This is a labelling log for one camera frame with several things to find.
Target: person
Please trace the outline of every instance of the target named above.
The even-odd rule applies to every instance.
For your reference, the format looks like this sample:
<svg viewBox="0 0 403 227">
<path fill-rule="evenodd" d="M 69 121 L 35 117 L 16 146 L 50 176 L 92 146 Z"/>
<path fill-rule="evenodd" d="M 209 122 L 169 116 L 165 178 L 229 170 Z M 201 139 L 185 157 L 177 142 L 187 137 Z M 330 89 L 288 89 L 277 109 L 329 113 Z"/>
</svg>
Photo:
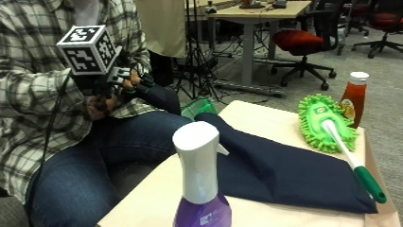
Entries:
<svg viewBox="0 0 403 227">
<path fill-rule="evenodd" d="M 68 79 L 71 69 L 56 43 L 73 25 L 107 25 L 131 64 L 151 71 L 133 0 L 0 2 L 0 187 L 26 206 L 32 204 L 35 226 L 96 226 L 121 200 L 107 167 L 131 160 L 164 161 L 176 152 L 173 134 L 190 119 L 140 98 L 85 97 Z M 139 81 L 133 70 L 125 89 L 135 89 Z"/>
</svg>

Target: spray bottle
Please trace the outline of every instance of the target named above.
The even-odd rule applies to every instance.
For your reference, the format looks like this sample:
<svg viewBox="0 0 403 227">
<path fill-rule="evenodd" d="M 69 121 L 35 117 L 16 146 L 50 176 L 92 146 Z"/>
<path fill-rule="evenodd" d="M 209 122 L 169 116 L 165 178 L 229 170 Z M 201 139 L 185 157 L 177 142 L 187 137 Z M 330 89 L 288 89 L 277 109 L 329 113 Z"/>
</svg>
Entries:
<svg viewBox="0 0 403 227">
<path fill-rule="evenodd" d="M 183 198 L 175 227 L 229 227 L 232 211 L 217 184 L 220 133 L 204 121 L 189 123 L 175 133 L 175 144 L 183 167 Z"/>
</svg>

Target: red office chair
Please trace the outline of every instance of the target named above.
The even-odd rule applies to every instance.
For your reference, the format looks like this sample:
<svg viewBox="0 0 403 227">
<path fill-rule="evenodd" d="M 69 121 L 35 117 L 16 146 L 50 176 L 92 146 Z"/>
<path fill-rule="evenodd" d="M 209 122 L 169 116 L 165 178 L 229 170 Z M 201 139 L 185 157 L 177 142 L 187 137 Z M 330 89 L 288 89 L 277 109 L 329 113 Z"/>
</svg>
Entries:
<svg viewBox="0 0 403 227">
<path fill-rule="evenodd" d="M 389 41 L 390 34 L 403 34 L 403 0 L 379 0 L 367 22 L 374 29 L 385 32 L 383 38 L 381 41 L 354 44 L 351 50 L 355 51 L 358 45 L 369 45 L 370 59 L 375 57 L 374 52 L 378 50 L 381 53 L 386 46 L 403 53 L 403 44 Z"/>
<path fill-rule="evenodd" d="M 308 55 L 329 51 L 338 47 L 338 22 L 342 13 L 343 0 L 320 0 L 316 10 L 309 11 L 298 20 L 302 22 L 301 27 L 305 30 L 282 30 L 273 35 L 273 41 L 277 46 L 289 51 L 294 56 L 302 56 L 302 61 L 296 63 L 277 63 L 273 65 L 272 73 L 277 73 L 278 67 L 294 67 L 294 69 L 282 77 L 281 86 L 288 86 L 288 79 L 300 72 L 309 71 L 318 79 L 322 80 L 321 88 L 329 89 L 326 78 L 318 73 L 320 70 L 329 70 L 329 77 L 334 78 L 337 73 L 334 68 L 325 67 L 308 62 Z M 306 19 L 314 18 L 314 28 L 317 35 L 306 31 Z"/>
<path fill-rule="evenodd" d="M 349 18 L 347 33 L 351 28 L 365 31 L 365 36 L 369 35 L 369 30 L 365 29 L 366 18 L 371 11 L 371 0 L 353 0 L 350 5 L 343 5 L 343 14 Z"/>
</svg>

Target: ar marker cube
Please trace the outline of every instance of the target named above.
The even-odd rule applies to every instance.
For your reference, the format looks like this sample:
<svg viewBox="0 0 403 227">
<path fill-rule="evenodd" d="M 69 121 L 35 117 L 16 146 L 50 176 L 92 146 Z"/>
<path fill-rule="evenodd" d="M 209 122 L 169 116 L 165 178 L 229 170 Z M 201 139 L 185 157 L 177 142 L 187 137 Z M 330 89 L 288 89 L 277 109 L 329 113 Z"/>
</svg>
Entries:
<svg viewBox="0 0 403 227">
<path fill-rule="evenodd" d="M 119 54 L 105 26 L 73 26 L 57 47 L 76 76 L 105 75 Z"/>
</svg>

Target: red bottle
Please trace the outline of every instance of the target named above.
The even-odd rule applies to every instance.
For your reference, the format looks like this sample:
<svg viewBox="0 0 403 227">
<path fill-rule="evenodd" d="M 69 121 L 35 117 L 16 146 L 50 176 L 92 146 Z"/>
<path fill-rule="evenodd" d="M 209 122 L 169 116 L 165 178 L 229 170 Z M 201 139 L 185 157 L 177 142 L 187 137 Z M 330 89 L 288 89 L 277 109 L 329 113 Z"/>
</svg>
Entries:
<svg viewBox="0 0 403 227">
<path fill-rule="evenodd" d="M 341 107 L 345 109 L 343 117 L 354 121 L 350 126 L 354 129 L 359 126 L 363 116 L 367 77 L 369 74 L 365 72 L 353 72 L 350 74 L 350 82 L 341 100 Z"/>
</svg>

